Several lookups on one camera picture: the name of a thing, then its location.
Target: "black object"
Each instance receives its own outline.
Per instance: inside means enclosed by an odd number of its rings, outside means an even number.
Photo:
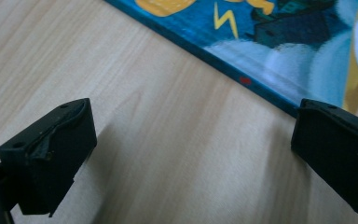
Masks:
[[[0,146],[0,223],[55,212],[74,176],[97,145],[89,99],[55,108]]]
[[[304,99],[292,150],[358,213],[358,117]]]

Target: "light wooden surface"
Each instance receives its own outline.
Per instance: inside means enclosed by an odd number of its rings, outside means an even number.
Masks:
[[[267,101],[103,1],[0,0],[0,145],[82,97],[99,145],[17,223],[358,223]]]

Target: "book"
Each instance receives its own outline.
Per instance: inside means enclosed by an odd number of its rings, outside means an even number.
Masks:
[[[106,2],[294,117],[303,98],[339,107],[351,98],[358,0]]]

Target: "colorful book cover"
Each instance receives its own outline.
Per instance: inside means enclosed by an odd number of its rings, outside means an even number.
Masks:
[[[292,116],[303,98],[351,98],[358,0],[106,1]]]

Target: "yellow lightning bolt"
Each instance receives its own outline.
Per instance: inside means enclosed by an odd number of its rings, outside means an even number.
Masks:
[[[226,21],[229,21],[229,25],[231,26],[232,34],[234,34],[235,38],[238,39],[238,30],[237,23],[235,22],[234,13],[232,10],[227,11],[222,17],[219,18],[219,8],[217,3],[214,3],[214,29],[217,30],[222,26]]]

